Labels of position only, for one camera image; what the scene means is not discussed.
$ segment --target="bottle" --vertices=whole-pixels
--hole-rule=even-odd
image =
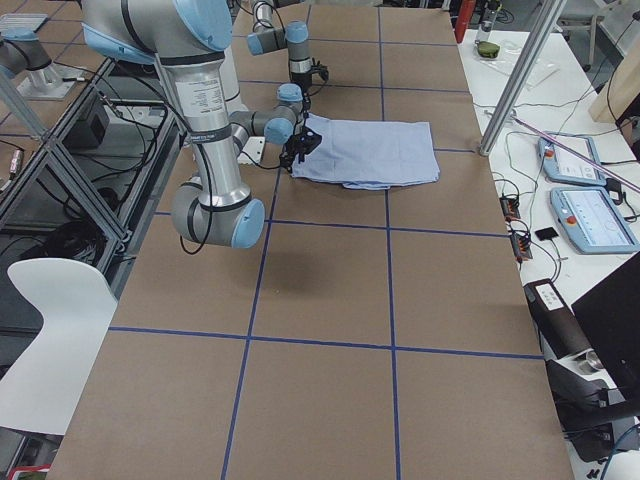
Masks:
[[[500,8],[502,8],[502,4],[499,0],[489,0],[485,4],[483,20],[480,22],[480,25],[478,25],[476,43],[486,42],[489,40],[489,34],[493,29],[493,24],[496,21]]]

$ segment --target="red pole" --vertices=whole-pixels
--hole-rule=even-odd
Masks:
[[[458,20],[456,21],[456,42],[462,43],[464,32],[467,31],[467,27],[469,26],[469,22],[471,21],[471,16],[473,15],[475,8],[476,0],[462,0],[460,12],[458,13]]]

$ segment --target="monitor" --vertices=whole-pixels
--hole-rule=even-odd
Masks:
[[[640,255],[572,306],[578,324],[627,400],[640,399]]]

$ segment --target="aluminum pole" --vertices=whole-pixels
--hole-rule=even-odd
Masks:
[[[520,58],[518,58],[515,67],[513,67],[513,72],[484,132],[478,147],[480,155],[489,155],[495,145],[498,135],[500,135],[507,117],[511,114],[511,109],[520,96],[529,73],[531,73],[531,69],[535,65],[540,51],[547,41],[547,37],[553,31],[566,2],[567,0],[545,0],[544,5],[542,5],[529,38],[527,38],[527,42],[522,48]]]

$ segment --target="folded cloth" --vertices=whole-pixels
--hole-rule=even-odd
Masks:
[[[435,182],[440,176],[427,122],[357,122],[309,115],[307,126],[322,135],[322,143],[303,163],[293,163],[293,177],[386,190]]]

